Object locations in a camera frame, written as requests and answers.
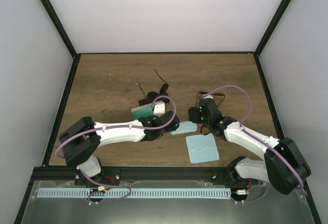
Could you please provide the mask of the gold-trimmed black sunglasses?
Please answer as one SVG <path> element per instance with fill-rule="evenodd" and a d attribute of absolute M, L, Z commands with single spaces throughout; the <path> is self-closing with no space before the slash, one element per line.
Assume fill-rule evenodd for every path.
<path fill-rule="evenodd" d="M 196 105 L 197 106 L 198 106 L 198 102 L 200 101 L 200 97 L 204 94 L 207 94 L 207 92 L 206 91 L 199 91 L 197 93 L 197 96 L 196 96 Z M 217 107 L 220 106 L 220 104 L 224 101 L 224 99 L 226 97 L 223 93 L 218 93 L 218 92 L 212 93 L 210 95 L 212 95 L 213 100 L 215 100 L 215 103 L 216 103 Z"/>

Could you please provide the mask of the grey glasses case green lining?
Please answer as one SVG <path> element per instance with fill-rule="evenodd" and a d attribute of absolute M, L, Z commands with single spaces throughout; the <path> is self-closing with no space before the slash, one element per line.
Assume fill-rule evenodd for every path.
<path fill-rule="evenodd" d="M 132 115 L 135 119 L 139 119 L 141 117 L 148 117 L 153 115 L 153 110 L 151 108 L 151 104 L 139 106 L 131 109 Z"/>

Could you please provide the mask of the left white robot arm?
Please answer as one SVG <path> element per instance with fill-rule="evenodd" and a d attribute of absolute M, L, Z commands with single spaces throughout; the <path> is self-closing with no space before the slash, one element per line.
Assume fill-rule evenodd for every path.
<path fill-rule="evenodd" d="M 119 142 L 154 141 L 177 128 L 179 118 L 174 111 L 116 124 L 96 123 L 87 116 L 59 136 L 60 146 L 55 155 L 64 158 L 67 166 L 82 170 L 93 185 L 99 185 L 105 173 L 99 159 L 93 155 L 97 148 Z"/>

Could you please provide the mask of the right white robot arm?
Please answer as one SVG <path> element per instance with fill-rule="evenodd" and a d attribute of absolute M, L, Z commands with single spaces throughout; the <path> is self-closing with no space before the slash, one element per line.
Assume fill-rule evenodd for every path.
<path fill-rule="evenodd" d="M 278 192 L 288 195 L 301 188 L 311 175 L 310 167 L 296 143 L 265 136 L 243 126 L 236 119 L 223 116 L 212 98 L 204 98 L 188 110 L 189 121 L 201 124 L 225 141 L 235 143 L 259 157 L 240 159 L 228 170 L 228 180 L 238 185 L 246 178 L 266 181 Z"/>

